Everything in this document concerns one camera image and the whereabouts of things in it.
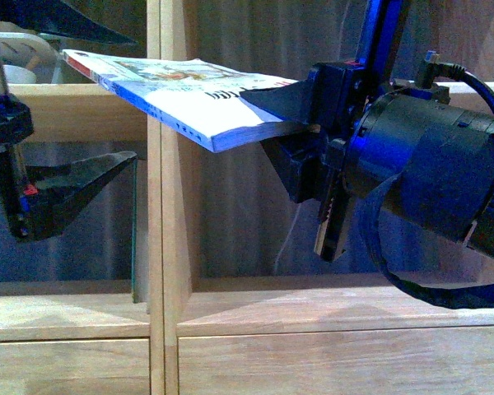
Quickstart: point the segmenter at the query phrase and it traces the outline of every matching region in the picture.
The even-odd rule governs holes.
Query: wooden shelf
[[[131,295],[0,296],[0,342],[147,338],[149,327]]]
[[[30,107],[28,142],[112,142],[147,139],[147,116],[95,84],[11,85]]]
[[[494,325],[494,309],[448,310],[392,286],[194,292],[178,337]]]

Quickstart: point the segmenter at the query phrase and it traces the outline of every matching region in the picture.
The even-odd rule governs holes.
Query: paperback book
[[[66,62],[209,151],[303,130],[240,98],[240,92],[289,85],[281,77],[237,72],[199,59],[119,58],[66,49]]]

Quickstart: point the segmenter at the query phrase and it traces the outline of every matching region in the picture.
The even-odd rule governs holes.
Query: camera strap
[[[447,309],[494,308],[494,284],[454,289],[429,288],[403,280],[388,269],[380,244],[379,216],[386,195],[401,177],[402,173],[386,179],[368,194],[361,207],[359,231],[373,263],[402,292],[434,306]]]

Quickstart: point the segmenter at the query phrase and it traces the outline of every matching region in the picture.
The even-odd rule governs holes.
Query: gray curtain
[[[428,1],[412,2],[396,77],[413,78],[431,48]],[[197,56],[246,72],[304,79],[318,61],[354,58],[366,9],[363,0],[205,0],[198,3]],[[259,144],[221,154],[203,153],[203,275],[259,276],[370,272],[374,267],[352,227],[347,252],[335,263],[314,253],[319,204],[298,210]],[[463,252],[414,225],[386,214],[385,254],[394,270],[431,270],[440,246]]]

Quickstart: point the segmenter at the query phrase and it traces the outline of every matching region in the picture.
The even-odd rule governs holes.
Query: wooden board
[[[147,57],[161,57],[159,0],[147,0]],[[150,386],[165,393],[165,319],[163,291],[163,215],[161,124],[148,118],[148,267],[150,269]]]
[[[11,92],[30,107],[35,133],[29,142],[147,138],[147,116],[96,84],[12,85]]]
[[[181,337],[180,395],[494,394],[494,327]]]
[[[494,81],[494,0],[430,0],[436,48],[446,62]]]
[[[130,295],[0,296],[0,342],[148,337],[149,327]]]
[[[149,393],[148,340],[0,343],[0,395]]]
[[[194,2],[160,1],[158,20],[152,21],[159,30],[161,59],[185,60],[188,42],[185,28],[191,23],[187,17],[189,5]],[[199,278],[200,268],[200,218],[199,218],[199,155],[202,150],[173,129],[161,126],[161,162],[154,166],[161,169],[161,245],[163,282],[164,388],[154,386],[154,393],[178,392],[177,336],[175,325],[180,320],[189,301],[193,285]]]

